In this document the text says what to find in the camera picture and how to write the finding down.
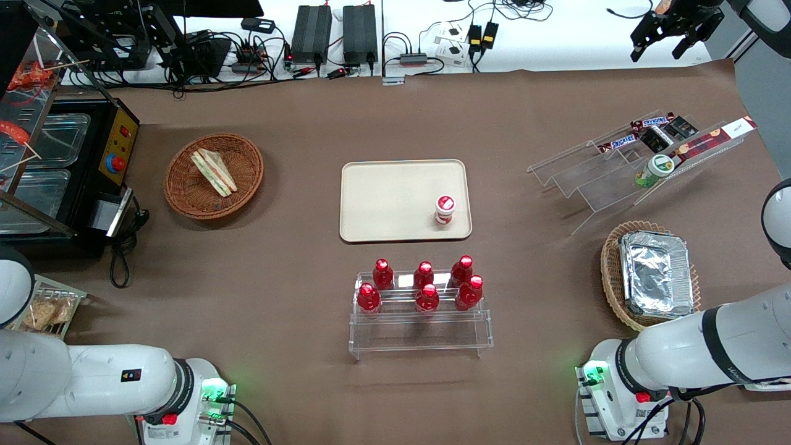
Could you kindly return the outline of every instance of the red bottle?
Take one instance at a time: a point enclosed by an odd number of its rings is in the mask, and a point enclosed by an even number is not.
[[[464,255],[450,269],[448,287],[459,287],[472,277],[472,257]]]
[[[378,314],[382,311],[382,298],[379,296],[379,291],[374,289],[371,283],[360,285],[360,291],[357,293],[357,304],[363,314]]]
[[[418,312],[434,312],[440,306],[440,295],[437,287],[427,284],[414,299],[414,309]]]
[[[430,262],[423,261],[418,266],[418,270],[414,271],[412,288],[423,289],[427,284],[434,284],[434,269],[431,268]]]
[[[373,266],[373,285],[380,291],[393,288],[393,268],[384,258],[378,259]]]
[[[483,298],[483,278],[480,275],[473,275],[470,281],[462,283],[459,294],[456,296],[456,308],[458,310],[470,310]]]

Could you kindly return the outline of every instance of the white table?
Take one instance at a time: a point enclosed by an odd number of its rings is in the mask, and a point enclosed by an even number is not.
[[[311,2],[282,2],[275,0],[260,0],[264,10],[264,17],[274,20],[283,31],[287,40],[293,35],[294,21],[297,16],[297,6],[312,4]],[[331,0],[330,7],[333,12],[340,11],[345,5],[357,5],[361,0],[341,2]],[[464,17],[470,12],[466,2],[442,2],[440,0],[373,0],[377,8],[377,33],[381,39],[381,8],[384,3],[384,32],[398,31],[407,34],[414,50],[418,46],[418,33],[426,29],[435,21],[448,21]],[[471,0],[473,6],[488,3],[486,0]],[[623,68],[650,68],[650,67],[688,67],[698,63],[709,62],[711,57],[703,44],[696,44],[687,50],[679,59],[673,59],[672,49],[677,45],[680,37],[667,38],[652,45],[645,50],[638,63],[630,59],[632,43],[630,34],[637,26],[639,20],[627,20],[609,14],[605,9],[612,8],[623,15],[638,15],[644,13],[648,4],[645,0],[547,0],[554,7],[554,12],[544,22],[515,20],[507,21],[499,13],[494,15],[494,21],[499,26],[494,48],[487,51],[478,68],[483,72],[498,72],[511,70],[606,70]],[[535,17],[546,16],[549,9],[538,13]],[[485,26],[491,16],[491,8],[484,6],[475,15],[475,23]],[[466,29],[471,17],[459,22]],[[189,32],[201,29],[211,29],[215,32],[235,32],[242,37],[247,37],[248,32],[240,27],[240,19],[216,19],[191,17],[187,19]],[[181,27],[181,17],[176,18],[176,23]],[[436,44],[434,34],[439,29],[435,26],[430,32],[424,33],[422,38],[422,51],[429,57],[434,56]],[[343,34],[343,23],[333,19],[331,41]],[[277,32],[271,35],[259,34],[263,38],[279,36]],[[272,40],[267,43],[271,54],[280,51],[281,42]],[[397,57],[403,51],[403,44],[396,39],[390,39],[386,47],[386,59]],[[329,59],[336,62],[343,60],[343,42],[336,44],[329,51]],[[236,61],[236,56],[229,54],[225,65]],[[156,63],[160,62],[159,55],[154,52],[145,70],[127,71],[125,79],[133,83],[162,83],[165,81],[164,70]],[[381,63],[374,67],[375,76],[381,75]],[[427,67],[406,68],[391,62],[388,65],[387,75],[403,76],[438,67],[431,64]],[[322,69],[322,74],[338,67],[329,64]],[[282,63],[276,68],[279,78],[286,78]],[[446,67],[444,74],[468,73],[471,67]],[[370,75],[368,67],[362,67],[360,75]],[[241,74],[234,74],[229,67],[223,67],[220,79],[227,82],[240,81],[244,78]]]

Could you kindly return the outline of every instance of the wicker basket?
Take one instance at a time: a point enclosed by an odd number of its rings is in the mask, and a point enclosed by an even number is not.
[[[223,198],[192,163],[190,155],[205,148],[222,156],[238,191]],[[216,219],[244,206],[263,181],[258,147],[239,135],[217,133],[188,143],[170,161],[165,175],[165,199],[173,210],[193,219]]]
[[[664,227],[647,221],[629,221],[617,226],[610,232],[610,236],[607,237],[604,247],[601,249],[601,283],[604,286],[607,303],[610,304],[615,315],[627,326],[639,332],[651,325],[658,325],[667,320],[635,315],[626,308],[626,300],[623,296],[623,274],[619,240],[623,235],[636,230],[670,234]],[[694,310],[698,311],[700,310],[700,286],[698,285],[698,273],[694,270],[694,265],[692,264],[690,264],[690,278],[692,280]]]

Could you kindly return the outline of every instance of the clear acrylic stand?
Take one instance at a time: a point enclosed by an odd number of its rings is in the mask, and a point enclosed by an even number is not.
[[[349,321],[349,353],[359,360],[363,352],[475,349],[481,356],[494,346],[486,298],[466,311],[456,310],[457,287],[448,287],[449,270],[434,271],[440,306],[431,314],[414,309],[413,271],[394,272],[394,287],[380,291],[382,311],[363,314],[357,304],[360,285],[373,283],[371,272],[359,272],[354,283]]]
[[[643,116],[640,120],[665,116],[666,114],[666,112],[656,110]],[[684,116],[683,118],[695,128],[701,128],[700,124],[692,116]],[[712,127],[699,131],[690,138],[672,144],[659,153],[670,155],[682,144],[696,139],[700,135],[717,130],[726,124],[725,121],[721,121]],[[598,146],[620,139],[631,132],[631,127],[624,125],[606,135],[571,147],[561,154],[531,165],[528,168],[528,173],[535,174],[541,185],[548,188],[557,187],[565,198],[570,198],[575,193],[579,193],[587,204],[590,215],[572,232],[572,235],[576,234],[588,223],[593,221],[600,222],[608,216],[640,204],[669,181],[678,183],[679,180],[676,178],[680,176],[685,176],[687,180],[691,179],[702,171],[701,164],[739,145],[746,136],[742,135],[686,160],[677,170],[666,178],[659,180],[653,187],[643,188],[635,182],[635,176],[643,170],[648,160],[654,155],[643,142],[631,143],[605,153],[601,153],[598,149]]]

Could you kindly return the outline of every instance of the candy bar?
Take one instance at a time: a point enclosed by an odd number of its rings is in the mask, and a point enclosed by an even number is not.
[[[667,116],[653,117],[651,119],[646,119],[646,120],[635,120],[631,124],[632,130],[643,131],[652,125],[662,126],[668,124],[675,117],[676,116],[673,113],[669,112]]]
[[[611,143],[605,143],[604,145],[599,145],[598,148],[600,152],[607,153],[610,150],[615,150],[616,148],[620,148],[622,146],[631,144],[633,142],[637,142],[637,140],[638,140],[637,133],[631,133],[628,136],[623,137],[621,139],[616,139]]]

